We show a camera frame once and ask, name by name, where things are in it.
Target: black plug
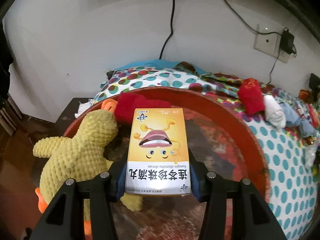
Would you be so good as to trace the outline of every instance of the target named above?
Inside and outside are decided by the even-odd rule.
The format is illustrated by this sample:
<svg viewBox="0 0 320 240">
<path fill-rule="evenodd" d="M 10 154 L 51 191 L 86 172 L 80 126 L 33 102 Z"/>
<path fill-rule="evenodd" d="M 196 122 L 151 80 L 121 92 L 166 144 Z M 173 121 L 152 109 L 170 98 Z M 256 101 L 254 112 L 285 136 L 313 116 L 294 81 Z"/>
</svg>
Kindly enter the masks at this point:
<svg viewBox="0 0 320 240">
<path fill-rule="evenodd" d="M 289 33 L 289 29 L 284 28 L 280 40 L 280 49 L 288 54 L 296 54 L 296 51 L 293 49 L 293 40 L 294 36 L 291 33 Z"/>
</svg>

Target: power socket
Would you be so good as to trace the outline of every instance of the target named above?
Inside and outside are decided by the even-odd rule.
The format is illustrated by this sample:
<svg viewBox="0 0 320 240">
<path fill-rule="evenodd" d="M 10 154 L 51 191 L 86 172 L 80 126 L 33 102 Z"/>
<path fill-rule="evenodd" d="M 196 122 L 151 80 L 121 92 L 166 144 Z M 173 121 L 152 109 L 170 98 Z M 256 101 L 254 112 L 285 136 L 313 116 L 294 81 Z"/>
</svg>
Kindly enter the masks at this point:
<svg viewBox="0 0 320 240">
<path fill-rule="evenodd" d="M 271 32 L 271 30 L 267 26 L 261 24 L 258 24 L 257 31 L 266 33 Z M 280 40 L 281 36 L 277 33 L 272 33 L 268 35 L 257 34 L 253 48 L 263 53 L 266 53 L 274 58 L 277 58 L 279 53 L 278 49 L 280 45 Z M 283 63 L 288 63 L 289 58 L 290 55 L 288 53 L 281 51 L 278 60 L 282 61 Z"/>
</svg>

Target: metal screw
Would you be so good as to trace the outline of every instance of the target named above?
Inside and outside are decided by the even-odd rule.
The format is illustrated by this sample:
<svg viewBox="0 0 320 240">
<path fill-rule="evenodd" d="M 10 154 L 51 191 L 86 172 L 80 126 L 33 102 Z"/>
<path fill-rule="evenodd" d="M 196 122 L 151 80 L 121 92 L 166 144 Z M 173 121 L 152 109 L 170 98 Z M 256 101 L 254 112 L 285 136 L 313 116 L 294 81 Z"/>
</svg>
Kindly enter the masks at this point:
<svg viewBox="0 0 320 240">
<path fill-rule="evenodd" d="M 209 171 L 209 172 L 207 173 L 207 177 L 208 177 L 209 179 L 214 179 L 216 176 L 217 176 L 217 174 L 216 174 L 215 172 L 213 172 L 213 171 Z"/>
<path fill-rule="evenodd" d="M 104 178 L 104 179 L 107 178 L 107 177 L 109 177 L 109 172 L 107 172 L 107 171 L 101 172 L 101 173 L 100 173 L 100 177 L 101 177 L 101 178 Z"/>
<path fill-rule="evenodd" d="M 72 185 L 74 182 L 75 182 L 74 179 L 67 179 L 66 180 L 67 185 Z"/>
<path fill-rule="evenodd" d="M 245 185 L 249 185 L 251 183 L 251 180 L 247 179 L 247 178 L 244 178 L 242 180 L 242 183 L 245 184 Z"/>
</svg>

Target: wooden floor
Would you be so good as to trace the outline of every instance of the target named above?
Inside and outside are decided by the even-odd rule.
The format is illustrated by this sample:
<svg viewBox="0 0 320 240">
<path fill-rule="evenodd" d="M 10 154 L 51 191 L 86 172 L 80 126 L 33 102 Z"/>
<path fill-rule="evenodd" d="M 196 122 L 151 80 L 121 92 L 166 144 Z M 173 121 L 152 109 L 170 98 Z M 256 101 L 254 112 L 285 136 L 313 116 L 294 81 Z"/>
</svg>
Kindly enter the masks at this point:
<svg viewBox="0 0 320 240">
<path fill-rule="evenodd" d="M 30 117 L 23 122 L 37 139 L 45 138 L 52 126 Z M 30 178 L 34 162 L 28 137 L 20 130 L 10 137 L 0 126 L 0 239 L 20 239 L 23 230 L 33 228 L 40 218 Z"/>
</svg>

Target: pink lips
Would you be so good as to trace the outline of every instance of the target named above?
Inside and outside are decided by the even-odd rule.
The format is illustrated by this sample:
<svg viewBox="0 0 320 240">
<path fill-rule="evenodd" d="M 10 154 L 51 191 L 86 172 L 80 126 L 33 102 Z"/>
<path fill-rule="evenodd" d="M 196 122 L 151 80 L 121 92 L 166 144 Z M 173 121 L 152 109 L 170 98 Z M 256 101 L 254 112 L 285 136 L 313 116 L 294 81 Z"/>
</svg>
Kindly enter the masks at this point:
<svg viewBox="0 0 320 240">
<path fill-rule="evenodd" d="M 169 147 L 171 145 L 172 142 L 162 130 L 150 131 L 139 143 L 139 146 L 142 148 Z"/>
</svg>

